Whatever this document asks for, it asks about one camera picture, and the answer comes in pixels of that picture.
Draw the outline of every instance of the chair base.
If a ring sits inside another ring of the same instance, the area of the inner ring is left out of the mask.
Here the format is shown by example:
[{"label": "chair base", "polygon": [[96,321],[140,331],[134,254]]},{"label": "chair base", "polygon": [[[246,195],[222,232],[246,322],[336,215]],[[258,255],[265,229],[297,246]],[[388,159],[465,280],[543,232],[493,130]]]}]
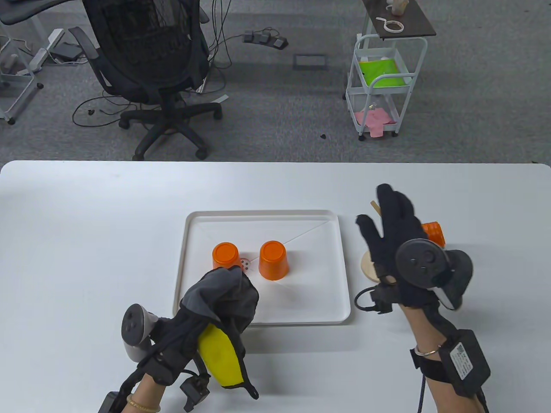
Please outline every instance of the chair base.
[{"label": "chair base", "polygon": [[119,127],[128,129],[130,121],[141,121],[144,124],[153,125],[145,137],[139,143],[133,161],[143,161],[145,152],[169,129],[175,129],[189,139],[196,147],[195,156],[204,160],[209,154],[209,149],[203,139],[184,121],[202,113],[213,112],[214,119],[222,119],[222,106],[219,103],[206,103],[176,108],[170,100],[161,105],[161,110],[135,110],[121,113],[118,122]]}]

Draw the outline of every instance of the mesh chair back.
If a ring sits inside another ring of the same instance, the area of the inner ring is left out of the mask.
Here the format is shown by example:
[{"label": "mesh chair back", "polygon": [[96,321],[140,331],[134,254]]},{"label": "mesh chair back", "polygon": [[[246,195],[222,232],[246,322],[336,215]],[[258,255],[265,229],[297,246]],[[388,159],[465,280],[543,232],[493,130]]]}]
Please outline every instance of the mesh chair back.
[{"label": "mesh chair back", "polygon": [[83,3],[105,57],[146,89],[176,86],[193,77],[196,60],[206,59],[201,47],[194,45],[200,45],[202,38],[198,0]]}]

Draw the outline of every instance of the white tray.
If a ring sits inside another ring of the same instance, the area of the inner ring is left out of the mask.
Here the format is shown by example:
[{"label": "white tray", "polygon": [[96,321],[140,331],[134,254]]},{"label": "white tray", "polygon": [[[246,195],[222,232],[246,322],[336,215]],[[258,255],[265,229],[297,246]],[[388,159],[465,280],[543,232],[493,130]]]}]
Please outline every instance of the white tray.
[{"label": "white tray", "polygon": [[[268,281],[258,272],[260,247],[285,245],[289,274]],[[252,324],[337,324],[350,315],[341,230],[330,211],[195,212],[186,220],[174,312],[183,294],[212,269],[212,250],[237,246],[250,262],[244,270],[260,294]]]}]

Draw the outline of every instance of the wrist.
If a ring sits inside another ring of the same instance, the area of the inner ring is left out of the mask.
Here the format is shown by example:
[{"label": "wrist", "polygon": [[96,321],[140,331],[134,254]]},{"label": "wrist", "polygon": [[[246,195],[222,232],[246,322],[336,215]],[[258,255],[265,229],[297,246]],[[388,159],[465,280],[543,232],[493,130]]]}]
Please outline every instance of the wrist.
[{"label": "wrist", "polygon": [[[405,307],[400,304],[417,342],[421,353],[437,350],[446,341],[446,337],[430,324],[421,308]],[[430,360],[440,360],[438,353],[427,356]]]},{"label": "wrist", "polygon": [[166,386],[155,383],[153,377],[144,374],[138,388],[132,395],[132,400],[142,406],[155,408],[159,405]]}]

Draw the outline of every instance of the white table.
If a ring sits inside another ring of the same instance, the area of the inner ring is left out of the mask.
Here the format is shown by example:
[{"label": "white table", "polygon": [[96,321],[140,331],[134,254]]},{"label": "white table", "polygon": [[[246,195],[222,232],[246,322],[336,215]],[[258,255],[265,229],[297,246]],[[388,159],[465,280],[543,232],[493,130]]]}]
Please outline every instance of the white table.
[{"label": "white table", "polygon": [[[420,219],[439,221],[449,246],[474,261],[464,307],[450,318],[477,333],[492,368],[490,410],[548,411],[548,167],[54,161],[11,162],[0,173],[3,410],[97,412],[134,368],[120,338],[125,309],[138,302],[171,313],[193,211],[334,211],[353,296],[370,285],[354,219],[374,215],[369,202],[381,182],[408,194]],[[353,309],[333,327],[251,328],[244,341],[260,399],[213,384],[197,413],[417,408],[421,376],[399,311]],[[184,402],[175,385],[163,411],[180,413]],[[431,397],[425,403],[435,411]]]}]

